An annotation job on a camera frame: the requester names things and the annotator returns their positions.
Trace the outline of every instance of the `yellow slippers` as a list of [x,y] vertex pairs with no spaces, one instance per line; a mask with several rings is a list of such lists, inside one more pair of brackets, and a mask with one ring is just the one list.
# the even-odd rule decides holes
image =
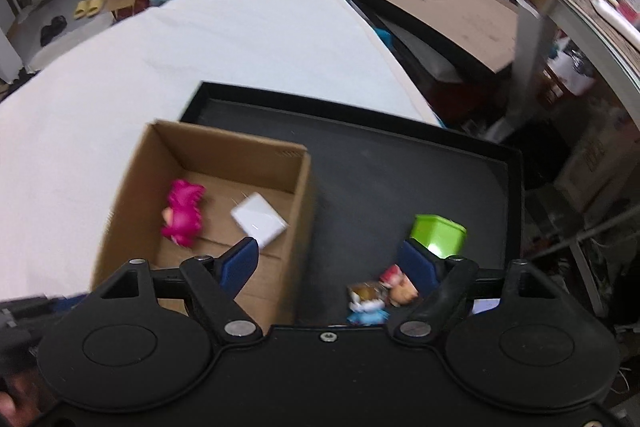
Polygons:
[[86,15],[87,10],[89,9],[89,1],[84,0],[78,3],[76,6],[76,11],[74,12],[74,19],[81,19]]
[[89,9],[86,12],[86,16],[93,17],[95,15],[98,15],[98,13],[101,12],[103,6],[104,0],[90,0]]

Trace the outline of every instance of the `green container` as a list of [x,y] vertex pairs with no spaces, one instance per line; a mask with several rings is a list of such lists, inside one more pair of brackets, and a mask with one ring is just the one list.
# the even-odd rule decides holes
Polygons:
[[462,248],[466,228],[441,216],[421,214],[415,216],[411,237],[431,253],[446,259]]

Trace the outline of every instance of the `white tablecloth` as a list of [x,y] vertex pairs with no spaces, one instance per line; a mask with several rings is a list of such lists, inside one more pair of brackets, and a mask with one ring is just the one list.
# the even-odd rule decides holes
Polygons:
[[146,122],[203,81],[437,124],[344,0],[174,0],[83,42],[0,103],[0,299],[88,289]]

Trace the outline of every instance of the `magenta plush toy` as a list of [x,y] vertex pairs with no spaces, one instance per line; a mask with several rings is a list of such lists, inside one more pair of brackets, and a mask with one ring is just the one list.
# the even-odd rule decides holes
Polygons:
[[202,230],[202,216],[198,202],[204,194],[202,185],[176,180],[169,192],[169,206],[162,211],[166,226],[162,235],[180,247],[190,248],[193,238]]

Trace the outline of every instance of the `floor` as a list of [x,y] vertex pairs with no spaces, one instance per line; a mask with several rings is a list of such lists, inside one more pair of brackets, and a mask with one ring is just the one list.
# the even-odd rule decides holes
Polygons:
[[66,18],[66,29],[60,35],[69,33],[87,24],[87,22],[91,20],[86,18],[77,21],[74,20],[74,11],[80,1],[81,0],[42,0],[40,5],[29,13],[10,39],[15,51],[20,55],[25,65],[29,64],[33,55],[41,50],[40,30],[43,26],[50,24],[53,17],[62,15]]

